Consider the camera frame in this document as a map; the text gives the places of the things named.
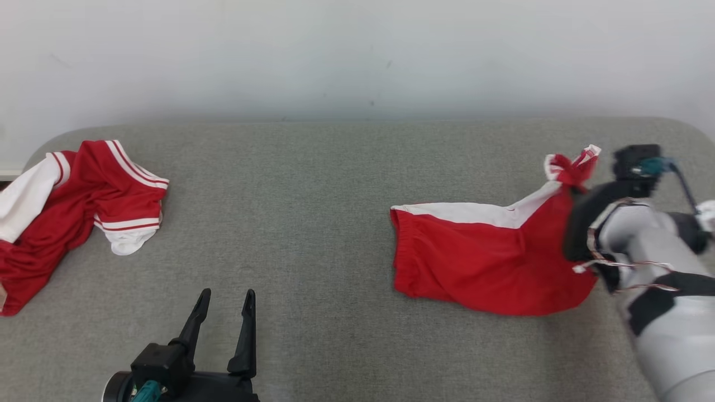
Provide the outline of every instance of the red and white clothing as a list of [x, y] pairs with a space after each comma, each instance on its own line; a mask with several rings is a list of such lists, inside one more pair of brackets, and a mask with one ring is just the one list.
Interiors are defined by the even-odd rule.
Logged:
[[596, 279], [573, 271], [561, 252], [573, 202], [598, 153], [574, 161], [546, 157], [547, 183], [508, 207], [472, 202], [399, 205], [395, 288], [410, 297], [460, 303], [506, 315], [545, 315], [576, 307]]
[[93, 226], [128, 255], [159, 229], [169, 180], [133, 163], [118, 141], [52, 152], [0, 193], [0, 315], [14, 315]]

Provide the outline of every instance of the gray couch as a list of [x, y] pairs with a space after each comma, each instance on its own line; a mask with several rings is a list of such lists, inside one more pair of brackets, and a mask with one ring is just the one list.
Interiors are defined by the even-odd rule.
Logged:
[[[118, 257], [96, 231], [20, 314], [0, 320], [0, 401], [98, 401], [149, 342], [176, 336], [213, 290], [196, 351], [224, 371], [248, 288], [257, 294], [262, 401], [652, 401], [607, 294], [540, 318], [503, 317], [393, 290], [388, 210], [507, 205], [544, 182], [544, 155], [655, 142], [699, 200], [715, 147], [651, 118], [118, 126], [53, 139], [33, 156], [119, 139], [169, 178], [161, 230]], [[686, 210], [675, 180], [656, 197]]]

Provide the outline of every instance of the white stripe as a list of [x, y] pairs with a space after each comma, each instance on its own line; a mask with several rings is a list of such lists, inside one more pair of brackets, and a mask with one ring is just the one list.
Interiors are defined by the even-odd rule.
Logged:
[[52, 167], [55, 167], [57, 170], [57, 175], [54, 178], [54, 181], [52, 182], [52, 189], [56, 189], [59, 187], [59, 182], [60, 180], [63, 179], [64, 177], [64, 171], [62, 170], [62, 162], [59, 162], [59, 158], [56, 157], [55, 152], [47, 152], [45, 154], [45, 161], [51, 161]]
[[59, 160], [59, 164], [62, 166], [62, 179], [57, 183], [54, 188], [58, 188], [59, 186], [63, 185], [64, 183], [69, 180], [69, 173], [71, 172], [71, 169], [69, 167], [69, 162], [67, 162], [67, 158], [64, 157], [64, 154], [62, 152], [52, 152], [54, 156], [57, 157], [57, 160]]
[[435, 202], [397, 205], [391, 209], [409, 212], [412, 215], [432, 215], [454, 223], [485, 223], [494, 227], [517, 229], [560, 187], [560, 182], [549, 181], [539, 190], [508, 207], [474, 202]]
[[124, 169], [124, 171], [134, 180], [142, 183], [143, 185], [149, 186], [149, 187], [156, 187], [156, 188], [163, 188], [166, 189], [169, 187], [167, 183], [153, 183], [149, 182], [143, 177], [139, 176], [137, 173], [134, 173], [134, 170], [132, 170], [131, 167], [127, 165], [127, 163], [122, 159], [122, 156], [119, 154], [119, 151], [117, 151], [117, 148], [114, 147], [114, 143], [111, 141], [104, 141], [107, 143], [107, 146], [109, 148], [109, 151], [112, 152], [112, 155], [114, 155], [114, 158], [117, 160], [117, 163], [119, 163], [119, 166]]
[[124, 151], [124, 147], [122, 146], [122, 144], [119, 143], [118, 140], [113, 139], [112, 142], [117, 146], [117, 149], [119, 149], [119, 152], [122, 153], [122, 155], [123, 155], [125, 158], [127, 158], [127, 160], [129, 161], [129, 163], [131, 163], [132, 165], [134, 165], [134, 167], [137, 169], [137, 172], [139, 173], [139, 175], [143, 176], [144, 179], [147, 179], [147, 180], [161, 180], [161, 181], [166, 182], [167, 184], [169, 183], [169, 180], [167, 180], [167, 179], [162, 179], [161, 177], [156, 176], [154, 173], [151, 173], [150, 171], [148, 171], [148, 170], [144, 169], [143, 167], [141, 167], [141, 166], [137, 165], [136, 163], [134, 163], [134, 162], [129, 158], [129, 155], [127, 155], [127, 153]]
[[7, 300], [7, 292], [0, 283], [0, 312], [5, 308], [5, 301]]
[[96, 214], [94, 215], [94, 221], [95, 223], [100, 223], [105, 229], [122, 229], [124, 227], [151, 225], [152, 223], [156, 223], [158, 225], [161, 222], [158, 217], [146, 217], [135, 220], [124, 220], [121, 222], [102, 222]]
[[547, 180], [556, 180], [558, 177], [558, 174], [563, 171], [563, 168], [560, 166], [554, 166], [551, 164], [551, 161], [553, 161], [553, 158], [555, 158], [556, 155], [554, 154], [549, 154], [546, 155], [546, 158], [543, 160], [543, 171], [546, 173], [546, 179]]
[[586, 156], [585, 156], [585, 157], [583, 158], [583, 160], [579, 163], [579, 165], [588, 162], [589, 160], [591, 160], [591, 158], [597, 157], [598, 154], [601, 153], [601, 148], [597, 147], [597, 146], [594, 145], [594, 144], [590, 144], [589, 146], [587, 146], [586, 148], [584, 148], [583, 151], [586, 153]]

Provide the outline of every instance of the white sleeve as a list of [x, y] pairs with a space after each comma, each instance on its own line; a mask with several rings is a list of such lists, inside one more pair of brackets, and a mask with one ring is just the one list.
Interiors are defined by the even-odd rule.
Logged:
[[66, 181], [65, 176], [69, 172], [61, 169], [56, 156], [47, 154], [0, 192], [0, 240], [14, 243], [42, 212], [52, 188]]

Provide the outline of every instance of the wire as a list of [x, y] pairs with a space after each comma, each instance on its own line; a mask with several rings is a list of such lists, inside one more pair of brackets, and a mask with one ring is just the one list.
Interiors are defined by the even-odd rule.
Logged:
[[680, 168], [678, 168], [678, 165], [675, 163], [674, 160], [669, 160], [669, 167], [670, 170], [675, 173], [676, 176], [678, 176], [678, 180], [680, 180], [680, 185], [683, 187], [683, 191], [685, 192], [685, 197], [688, 199], [690, 207], [693, 208], [693, 213], [695, 215], [699, 215], [700, 211], [698, 211], [698, 205], [695, 202], [695, 197], [693, 197], [693, 193], [690, 191], [690, 187], [688, 186], [687, 180], [685, 180], [683, 172], [681, 172]]
[[[630, 268], [632, 270], [635, 270], [637, 267], [644, 266], [644, 265], [655, 265], [656, 267], [663, 268], [667, 270], [669, 273], [672, 273], [674, 271], [673, 265], [670, 263], [658, 263], [656, 261], [636, 261], [634, 263], [618, 263], [616, 261], [611, 261], [608, 258], [606, 258], [603, 254], [601, 254], [598, 251], [598, 246], [596, 244], [596, 231], [597, 229], [602, 226], [606, 220], [611, 216], [611, 214], [621, 205], [646, 205], [647, 204], [642, 204], [637, 202], [635, 199], [627, 197], [627, 198], [621, 198], [620, 200], [617, 200], [615, 202], [612, 202], [601, 214], [596, 218], [596, 220], [591, 223], [591, 226], [588, 227], [588, 238], [586, 239], [586, 246], [588, 247], [588, 251], [591, 252], [591, 255], [593, 256], [593, 259], [590, 261], [587, 261], [583, 264], [579, 264], [573, 267], [573, 271], [576, 273], [583, 273], [586, 270], [591, 270], [593, 271], [593, 268], [591, 267], [592, 265], [595, 264], [602, 264], [602, 265], [609, 265], [611, 267], [618, 267], [618, 268]], [[620, 293], [625, 290], [631, 290], [631, 289], [639, 289], [639, 288], [658, 288], [661, 290], [665, 290], [668, 292], [678, 292], [680, 291], [677, 288], [673, 288], [668, 285], [662, 285], [659, 283], [650, 283], [650, 284], [643, 284], [643, 285], [632, 285], [627, 288], [623, 289], [618, 289], [616, 290], [615, 293]]]

